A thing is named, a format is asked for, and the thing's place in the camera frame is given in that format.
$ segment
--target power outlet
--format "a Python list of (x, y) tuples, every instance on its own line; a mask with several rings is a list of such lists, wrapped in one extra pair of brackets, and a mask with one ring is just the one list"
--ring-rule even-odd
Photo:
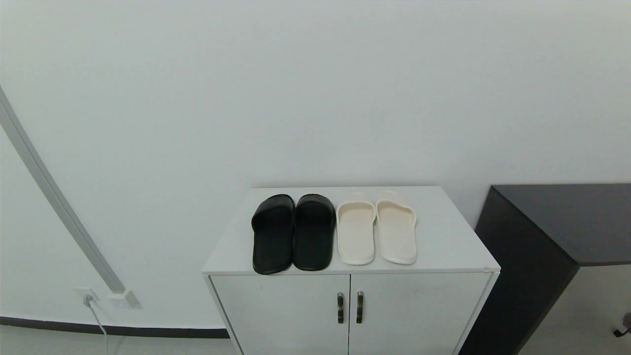
[(123, 293), (116, 293), (107, 296), (110, 299), (114, 307), (122, 310), (131, 310), (133, 308), (139, 308), (140, 303), (134, 293), (131, 290), (125, 290)]

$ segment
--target baseboard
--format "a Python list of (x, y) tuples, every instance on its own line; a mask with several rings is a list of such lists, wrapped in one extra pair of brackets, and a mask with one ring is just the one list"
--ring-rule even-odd
[[(75, 332), (88, 334), (103, 334), (98, 325), (49, 322), (46, 320), (31, 320), (0, 316), (0, 325), (11, 325), (32, 329), (58, 330), (61, 332)], [(199, 338), (199, 339), (228, 339), (228, 331), (218, 329), (186, 329), (186, 328), (134, 328), (104, 325), (108, 335), (123, 335), (128, 337), (160, 337), (160, 338)]]

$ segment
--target metal handle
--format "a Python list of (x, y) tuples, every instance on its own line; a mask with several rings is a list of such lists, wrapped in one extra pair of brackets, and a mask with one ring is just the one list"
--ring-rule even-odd
[(613, 335), (615, 335), (616, 338), (619, 338), (619, 337), (622, 337), (622, 336), (626, 335), (631, 330), (631, 313), (627, 313), (622, 318), (622, 325), (626, 328), (626, 330), (624, 332), (621, 332), (621, 331), (619, 331), (617, 329), (614, 330), (613, 331)]
[(344, 323), (344, 294), (338, 292), (338, 324)]
[(362, 324), (363, 321), (363, 292), (357, 292), (357, 324)]

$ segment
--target black slipper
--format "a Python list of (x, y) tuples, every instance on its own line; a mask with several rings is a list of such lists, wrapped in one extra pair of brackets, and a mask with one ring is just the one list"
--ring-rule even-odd
[(329, 266), (335, 231), (331, 201), (322, 195), (304, 195), (296, 205), (293, 225), (293, 264), (306, 271)]
[(294, 209), (290, 196), (274, 195), (254, 212), (252, 266), (257, 273), (274, 274), (291, 266)]

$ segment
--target cabinet door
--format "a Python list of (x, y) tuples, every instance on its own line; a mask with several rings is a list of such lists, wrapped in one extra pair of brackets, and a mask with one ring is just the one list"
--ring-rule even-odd
[[(347, 355), (349, 275), (212, 276), (244, 355)], [(338, 322), (338, 293), (343, 321)]]
[(349, 354), (451, 355), (489, 276), (352, 275)]

